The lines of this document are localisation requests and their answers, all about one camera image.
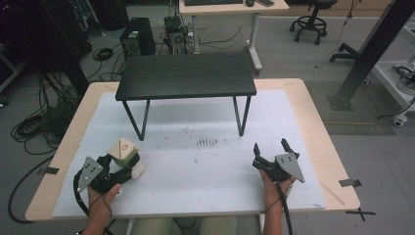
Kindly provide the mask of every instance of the black table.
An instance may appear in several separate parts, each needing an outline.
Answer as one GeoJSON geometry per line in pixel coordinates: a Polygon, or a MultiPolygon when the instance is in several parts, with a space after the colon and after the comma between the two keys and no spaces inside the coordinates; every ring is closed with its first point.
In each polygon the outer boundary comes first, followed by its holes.
{"type": "Polygon", "coordinates": [[[239,135],[244,135],[251,97],[256,95],[250,64],[245,54],[176,56],[130,56],[115,98],[144,140],[151,100],[233,97],[239,135]],[[242,124],[237,96],[247,96],[242,124]],[[137,127],[127,101],[146,100],[142,131],[137,127]]]}

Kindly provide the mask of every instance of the black stool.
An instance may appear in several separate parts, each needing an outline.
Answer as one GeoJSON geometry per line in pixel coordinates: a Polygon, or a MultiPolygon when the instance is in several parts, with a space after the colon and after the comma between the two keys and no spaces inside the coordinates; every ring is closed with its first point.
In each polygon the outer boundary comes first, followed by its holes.
{"type": "Polygon", "coordinates": [[[331,6],[336,4],[337,1],[338,0],[311,0],[309,9],[311,9],[311,7],[314,6],[314,11],[312,12],[311,17],[300,17],[291,24],[290,31],[295,30],[295,24],[298,24],[299,27],[301,27],[300,31],[297,33],[297,36],[294,38],[294,41],[298,42],[300,40],[300,33],[303,30],[310,30],[318,33],[317,39],[315,39],[314,44],[320,44],[320,36],[327,35],[327,24],[326,22],[317,17],[318,11],[329,9],[331,6]]]}

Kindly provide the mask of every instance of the table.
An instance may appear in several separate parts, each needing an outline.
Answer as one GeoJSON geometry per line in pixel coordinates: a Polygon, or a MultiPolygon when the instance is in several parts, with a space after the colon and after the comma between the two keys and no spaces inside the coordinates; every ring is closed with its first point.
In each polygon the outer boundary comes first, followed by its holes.
{"type": "MultiPolygon", "coordinates": [[[[325,211],[355,210],[360,202],[352,186],[342,187],[339,180],[348,179],[323,121],[300,79],[257,79],[257,89],[283,89],[289,97],[297,119],[303,143],[309,154],[321,192],[326,202],[325,211]]],[[[76,154],[79,142],[92,118],[101,95],[115,92],[118,82],[92,83],[79,105],[69,129],[52,160],[50,167],[59,169],[57,174],[45,174],[25,214],[29,220],[51,220],[61,187],[76,154]]]]}
{"type": "Polygon", "coordinates": [[[129,57],[115,98],[125,107],[139,139],[144,140],[151,100],[233,97],[239,135],[243,136],[255,94],[248,60],[245,54],[237,53],[129,57]],[[247,96],[242,123],[237,96],[247,96]],[[139,100],[147,101],[141,132],[127,104],[139,100]]]}
{"type": "Polygon", "coordinates": [[[207,5],[207,6],[185,6],[184,0],[179,0],[179,11],[183,16],[192,16],[193,23],[193,43],[194,53],[200,54],[199,38],[198,38],[198,19],[197,16],[219,15],[219,14],[253,14],[251,38],[248,43],[251,58],[257,72],[262,71],[262,65],[255,50],[256,30],[259,20],[259,14],[266,12],[286,11],[289,6],[284,0],[274,0],[274,5],[264,7],[255,3],[253,7],[243,4],[226,4],[226,5],[207,5]]]}

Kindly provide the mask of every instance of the small object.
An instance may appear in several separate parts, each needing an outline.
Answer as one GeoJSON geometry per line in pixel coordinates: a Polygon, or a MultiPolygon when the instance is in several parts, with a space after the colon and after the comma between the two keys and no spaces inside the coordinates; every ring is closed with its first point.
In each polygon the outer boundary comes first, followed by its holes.
{"type": "Polygon", "coordinates": [[[274,6],[274,2],[272,2],[270,0],[255,0],[255,2],[257,2],[260,5],[265,6],[265,7],[272,7],[272,6],[274,6]]]}
{"type": "Polygon", "coordinates": [[[254,6],[254,3],[255,3],[255,0],[245,0],[245,4],[248,7],[253,7],[254,6]]]}

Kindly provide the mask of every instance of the hand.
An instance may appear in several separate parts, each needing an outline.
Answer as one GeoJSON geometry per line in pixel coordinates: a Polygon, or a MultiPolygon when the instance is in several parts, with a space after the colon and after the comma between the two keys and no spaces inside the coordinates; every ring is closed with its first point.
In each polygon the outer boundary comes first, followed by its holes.
{"type": "MultiPolygon", "coordinates": [[[[275,208],[281,212],[282,203],[276,185],[268,177],[268,174],[266,174],[266,172],[262,169],[259,171],[259,174],[263,182],[263,205],[265,211],[267,212],[268,210],[275,208]]],[[[287,192],[288,187],[294,183],[295,180],[296,179],[292,176],[291,178],[280,183],[284,194],[287,192]]]]}
{"type": "Polygon", "coordinates": [[[120,184],[116,184],[106,194],[100,194],[88,186],[89,218],[82,234],[103,234],[105,226],[110,221],[111,202],[118,194],[120,184]]]}

